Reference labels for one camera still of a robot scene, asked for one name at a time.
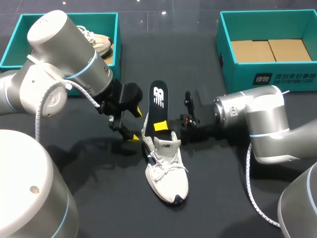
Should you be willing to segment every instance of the teal shoe box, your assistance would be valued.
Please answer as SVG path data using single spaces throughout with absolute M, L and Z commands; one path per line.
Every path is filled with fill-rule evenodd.
M 235 41 L 281 39 L 301 41 L 309 61 L 279 61 L 274 60 L 276 55 L 273 55 L 272 61 L 239 62 L 232 44 Z M 228 93 L 267 84 L 276 85 L 282 91 L 317 91 L 315 10 L 222 11 L 216 47 Z M 285 52 L 290 57 L 292 53 L 292 49 Z
M 31 26 L 44 14 L 22 14 L 15 26 L 11 39 L 0 62 L 0 71 L 20 69 L 31 53 L 32 47 L 27 41 L 27 33 Z M 118 13 L 68 13 L 76 24 L 85 26 L 96 34 L 109 36 L 113 40 L 112 63 L 108 64 L 113 76 L 120 80 L 121 35 Z M 77 90 L 68 92 L 69 96 L 80 95 Z

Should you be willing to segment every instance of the black insole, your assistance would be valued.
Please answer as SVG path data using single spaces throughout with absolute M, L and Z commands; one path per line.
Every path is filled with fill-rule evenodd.
M 149 89 L 149 117 L 145 136 L 152 139 L 156 136 L 161 140 L 172 140 L 169 130 L 155 131 L 154 124 L 167 121 L 168 117 L 168 87 L 164 81 L 157 80 Z

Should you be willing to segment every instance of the white sneaker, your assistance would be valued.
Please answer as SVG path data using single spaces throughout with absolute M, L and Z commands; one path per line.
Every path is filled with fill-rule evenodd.
M 142 138 L 148 159 L 148 166 L 145 170 L 147 180 L 163 201 L 171 204 L 183 202 L 188 194 L 188 180 L 182 163 L 176 133 L 171 132 L 172 140 L 160 140 L 154 137 L 154 143 L 150 136 L 145 136 L 149 114 L 144 122 Z
M 89 43 L 95 48 L 97 53 L 104 59 L 112 54 L 112 40 L 108 36 L 98 35 L 92 31 L 86 30 L 84 26 L 77 26 L 77 28 L 83 33 Z

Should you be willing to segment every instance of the shoelace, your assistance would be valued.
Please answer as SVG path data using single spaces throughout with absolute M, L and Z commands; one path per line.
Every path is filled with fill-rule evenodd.
M 92 31 L 86 30 L 86 27 L 84 26 L 77 26 L 77 28 L 84 34 L 89 43 L 92 44 L 95 42 L 95 34 Z
M 168 161 L 167 163 L 163 163 L 161 162 L 158 158 L 161 157 L 161 159 L 163 159 L 163 156 L 160 156 L 156 153 L 156 150 L 154 152 L 151 152 L 150 155 L 156 160 L 156 164 L 153 166 L 154 170 L 156 169 L 156 167 L 159 167 L 161 169 L 161 173 L 154 177 L 155 181 L 160 180 L 161 178 L 163 178 L 166 174 L 168 174 L 169 171 L 175 170 L 175 169 L 184 169 L 186 172 L 188 172 L 188 170 L 183 166 L 178 164 L 179 160 L 177 158 L 177 154 L 178 152 L 176 152 L 176 154 L 173 156 L 173 158 Z

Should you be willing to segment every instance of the sneaker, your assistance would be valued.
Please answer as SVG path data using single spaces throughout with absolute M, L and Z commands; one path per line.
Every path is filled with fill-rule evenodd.
M 112 54 L 112 40 L 108 36 L 98 35 L 92 31 L 86 30 L 84 26 L 77 26 L 77 28 L 83 33 L 89 43 L 95 48 L 101 58 L 105 59 Z
M 154 129 L 154 124 L 167 120 L 167 111 L 168 88 L 163 81 L 155 81 L 150 86 L 149 113 L 142 129 L 148 160 L 145 175 L 160 199 L 176 205 L 188 195 L 187 169 L 179 150 L 181 141 L 174 131 Z

